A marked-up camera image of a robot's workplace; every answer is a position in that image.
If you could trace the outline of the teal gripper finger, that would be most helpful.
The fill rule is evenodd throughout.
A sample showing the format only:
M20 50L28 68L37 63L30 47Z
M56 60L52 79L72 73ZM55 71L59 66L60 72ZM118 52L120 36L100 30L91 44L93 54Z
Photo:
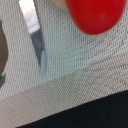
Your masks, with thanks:
M6 62L8 60L8 47L6 37L2 27L2 20L0 20L0 87L5 83L5 75L3 71L5 69Z

